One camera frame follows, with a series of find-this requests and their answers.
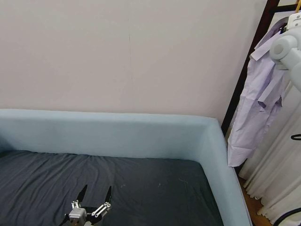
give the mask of hanging shirt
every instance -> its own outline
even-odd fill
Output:
[[[245,86],[228,139],[228,166],[239,166],[252,156],[281,108],[287,71],[275,68],[269,49],[287,20],[278,21],[250,56]]]

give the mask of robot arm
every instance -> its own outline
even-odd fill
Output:
[[[276,64],[282,63],[289,70],[293,85],[301,92],[301,27],[283,33],[269,54]]]

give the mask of wall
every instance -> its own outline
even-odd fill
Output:
[[[266,0],[0,0],[0,108],[222,122]]]

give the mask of dark gray bed sheet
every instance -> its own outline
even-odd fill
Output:
[[[0,153],[0,225],[56,226],[88,184],[98,207],[112,185],[102,226],[222,226],[199,163],[76,154]]]

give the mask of light blue upholstered headboard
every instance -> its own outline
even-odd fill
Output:
[[[250,226],[238,180],[213,118],[185,115],[0,110],[0,151],[28,150],[198,161],[225,226]]]

